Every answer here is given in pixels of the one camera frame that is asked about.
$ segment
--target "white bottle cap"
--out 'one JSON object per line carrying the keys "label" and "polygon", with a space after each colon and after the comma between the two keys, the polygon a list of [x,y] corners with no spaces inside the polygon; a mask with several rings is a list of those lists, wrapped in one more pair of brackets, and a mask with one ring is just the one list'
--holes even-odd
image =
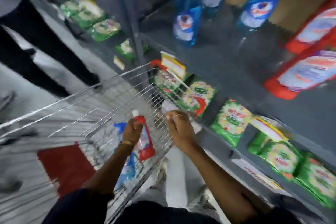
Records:
{"label": "white bottle cap", "polygon": [[133,115],[133,117],[139,116],[139,111],[138,110],[133,110],[132,115]]}

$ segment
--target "black pants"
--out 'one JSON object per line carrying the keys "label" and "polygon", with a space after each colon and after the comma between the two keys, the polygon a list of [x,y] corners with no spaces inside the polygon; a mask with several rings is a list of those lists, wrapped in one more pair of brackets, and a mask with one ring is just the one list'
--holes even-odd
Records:
{"label": "black pants", "polygon": [[[98,77],[92,74],[49,28],[29,0],[22,0],[14,11],[1,17],[0,24],[18,32],[32,45],[62,63],[85,84],[92,86],[99,82]],[[0,61],[28,81],[59,97],[69,95],[64,87],[57,84],[32,61],[1,26]]]}

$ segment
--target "metal wire basket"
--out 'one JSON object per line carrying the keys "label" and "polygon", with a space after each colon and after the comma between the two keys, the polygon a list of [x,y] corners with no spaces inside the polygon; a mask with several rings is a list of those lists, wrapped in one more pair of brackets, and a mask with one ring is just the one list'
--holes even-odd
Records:
{"label": "metal wire basket", "polygon": [[23,182],[19,191],[0,194],[0,224],[40,223],[67,186],[74,186],[69,184],[73,174],[64,163],[51,169],[50,165],[55,165],[60,154],[71,157],[67,149],[77,147],[76,154],[79,151],[86,158],[83,163],[72,159],[75,163],[68,165],[94,172],[118,144],[113,125],[127,122],[136,109],[146,118],[156,155],[143,163],[136,159],[135,178],[115,191],[106,218],[106,223],[113,222],[172,146],[160,111],[164,94],[152,80],[156,69],[148,65],[102,82],[99,93],[90,87],[0,125],[0,173]]}

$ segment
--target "red bottle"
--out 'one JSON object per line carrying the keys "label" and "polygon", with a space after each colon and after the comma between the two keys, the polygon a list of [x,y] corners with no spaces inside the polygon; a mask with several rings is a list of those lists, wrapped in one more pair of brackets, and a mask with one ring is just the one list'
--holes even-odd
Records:
{"label": "red bottle", "polygon": [[285,49],[291,53],[299,54],[316,44],[323,37],[328,37],[335,26],[336,0],[326,0],[314,14],[309,16],[293,39],[285,44]]}
{"label": "red bottle", "polygon": [[293,57],[264,83],[278,98],[293,99],[301,90],[336,77],[336,28],[318,43]]}
{"label": "red bottle", "polygon": [[155,155],[155,150],[153,148],[151,136],[149,135],[149,129],[146,125],[145,117],[142,115],[139,115],[138,110],[133,110],[132,114],[134,118],[138,121],[138,123],[141,123],[143,125],[140,139],[137,143],[137,147],[140,153],[139,159],[140,159],[140,162],[143,162],[146,159],[153,157]]}

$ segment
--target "blue spray nozzle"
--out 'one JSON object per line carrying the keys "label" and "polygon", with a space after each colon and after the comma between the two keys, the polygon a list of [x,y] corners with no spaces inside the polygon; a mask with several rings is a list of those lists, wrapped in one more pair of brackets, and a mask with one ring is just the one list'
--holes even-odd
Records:
{"label": "blue spray nozzle", "polygon": [[127,125],[127,123],[120,122],[120,123],[114,124],[114,127],[118,129],[119,134],[122,134],[124,132],[124,129],[125,129],[126,125]]}

